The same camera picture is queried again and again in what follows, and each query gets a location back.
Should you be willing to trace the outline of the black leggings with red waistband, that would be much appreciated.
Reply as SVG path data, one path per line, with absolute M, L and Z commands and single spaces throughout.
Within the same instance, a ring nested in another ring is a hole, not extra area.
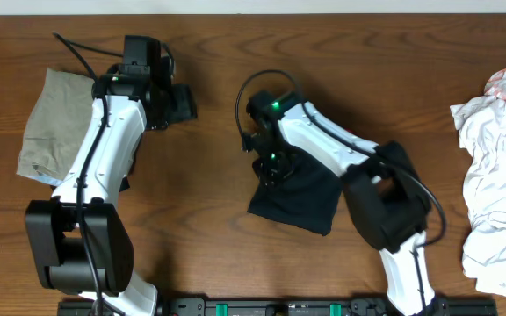
M 371 146 L 361 162 L 339 174 L 311 154 L 288 146 L 297 155 L 294 172 L 275 187 L 259 181 L 250 213 L 327 235 L 339 198 L 344 197 L 358 233 L 375 248 L 386 248 L 425 229 L 430 202 L 399 143 Z

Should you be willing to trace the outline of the white crumpled garment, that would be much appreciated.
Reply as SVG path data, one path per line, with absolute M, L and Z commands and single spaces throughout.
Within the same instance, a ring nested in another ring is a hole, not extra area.
M 481 96 L 451 106 L 459 147 L 472 163 L 463 181 L 471 231 L 462 266 L 477 291 L 506 297 L 506 68 Z

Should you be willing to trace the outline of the black cloth under bag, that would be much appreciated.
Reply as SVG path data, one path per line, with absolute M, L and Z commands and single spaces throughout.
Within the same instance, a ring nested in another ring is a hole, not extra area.
M 130 188 L 130 184 L 128 182 L 128 178 L 124 176 L 121 180 L 119 191 L 122 192 L 124 190 L 128 190 Z

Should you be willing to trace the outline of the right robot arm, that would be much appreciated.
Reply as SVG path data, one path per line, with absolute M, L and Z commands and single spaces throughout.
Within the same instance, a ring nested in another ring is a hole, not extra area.
M 379 251 L 387 299 L 400 315 L 438 315 L 424 258 L 426 218 L 442 207 L 403 147 L 360 139 L 290 92 L 262 90 L 246 112 L 257 125 L 243 136 L 258 157 L 259 185 L 248 211 L 320 235 L 329 234 L 344 198 L 359 235 Z

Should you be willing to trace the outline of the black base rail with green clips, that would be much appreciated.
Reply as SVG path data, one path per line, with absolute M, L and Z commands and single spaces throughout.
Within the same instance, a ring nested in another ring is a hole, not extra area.
M 204 300 L 179 298 L 162 302 L 158 316 L 395 316 L 399 312 L 383 298 L 350 300 L 262 301 Z M 427 315 L 497 316 L 493 299 L 436 298 L 427 307 Z

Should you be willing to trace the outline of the olive green fabric bag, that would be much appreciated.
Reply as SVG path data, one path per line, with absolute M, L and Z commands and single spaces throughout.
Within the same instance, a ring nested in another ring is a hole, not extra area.
M 90 124 L 91 88 L 86 76 L 49 68 L 25 127 L 19 176 L 58 186 L 76 158 Z

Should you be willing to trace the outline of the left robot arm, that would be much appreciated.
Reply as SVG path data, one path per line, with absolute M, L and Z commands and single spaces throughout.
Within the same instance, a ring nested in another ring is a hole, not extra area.
M 77 315 L 156 315 L 157 288 L 134 271 L 134 247 L 117 212 L 134 154 L 147 130 L 195 119 L 190 88 L 174 67 L 135 61 L 95 83 L 91 119 L 64 180 L 25 211 L 42 287 L 86 298 Z

